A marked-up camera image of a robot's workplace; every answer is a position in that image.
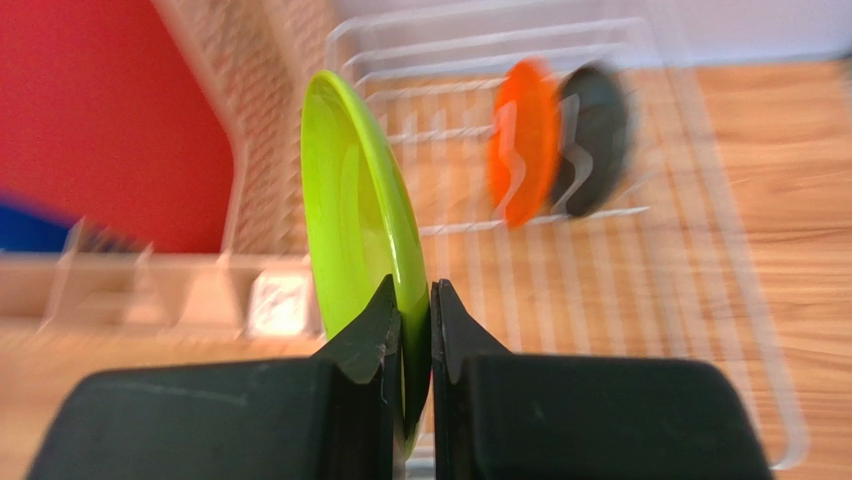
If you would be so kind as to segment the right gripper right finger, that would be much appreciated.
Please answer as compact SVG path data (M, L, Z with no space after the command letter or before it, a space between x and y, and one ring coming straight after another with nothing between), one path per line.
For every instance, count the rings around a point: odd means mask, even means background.
M439 479L769 479L741 399L694 360L519 354L431 289Z

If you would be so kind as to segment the green plate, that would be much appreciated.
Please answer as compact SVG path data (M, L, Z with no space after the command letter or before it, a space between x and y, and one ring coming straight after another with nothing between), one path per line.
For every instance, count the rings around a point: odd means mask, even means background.
M429 288L420 234L394 151L342 76L310 79L301 114L302 192L326 337L340 333L392 276L401 316L405 451L420 433L430 384Z

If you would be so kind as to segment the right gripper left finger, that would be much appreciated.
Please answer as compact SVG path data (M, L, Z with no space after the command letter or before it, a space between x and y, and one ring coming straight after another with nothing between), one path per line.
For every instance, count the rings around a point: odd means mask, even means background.
M308 357L106 370L66 397L31 479L400 479L391 277Z

